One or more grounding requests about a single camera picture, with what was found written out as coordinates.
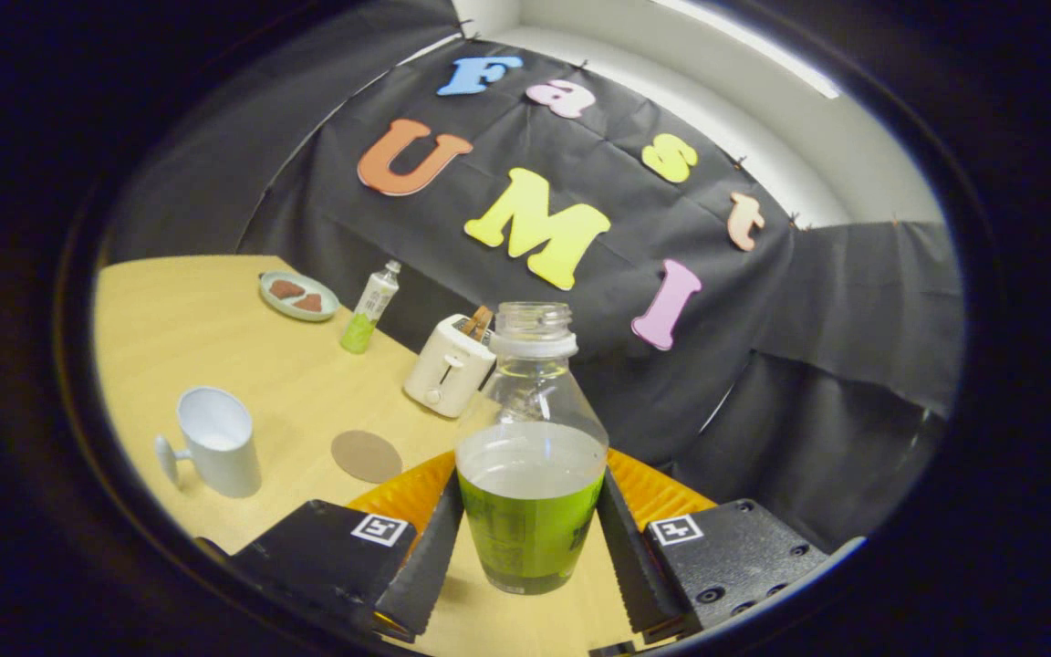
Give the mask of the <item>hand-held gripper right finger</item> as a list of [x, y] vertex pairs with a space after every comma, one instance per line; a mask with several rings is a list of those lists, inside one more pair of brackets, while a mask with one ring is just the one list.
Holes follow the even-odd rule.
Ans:
[[631, 630], [645, 640], [743, 622], [833, 564], [764, 505], [714, 504], [616, 449], [598, 518]]

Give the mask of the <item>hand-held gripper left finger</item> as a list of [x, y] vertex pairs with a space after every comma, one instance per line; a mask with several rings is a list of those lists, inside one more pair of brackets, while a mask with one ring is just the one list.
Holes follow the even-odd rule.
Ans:
[[396, 640], [426, 632], [463, 504], [446, 452], [346, 505], [308, 500], [234, 553], [234, 569], [322, 625]]

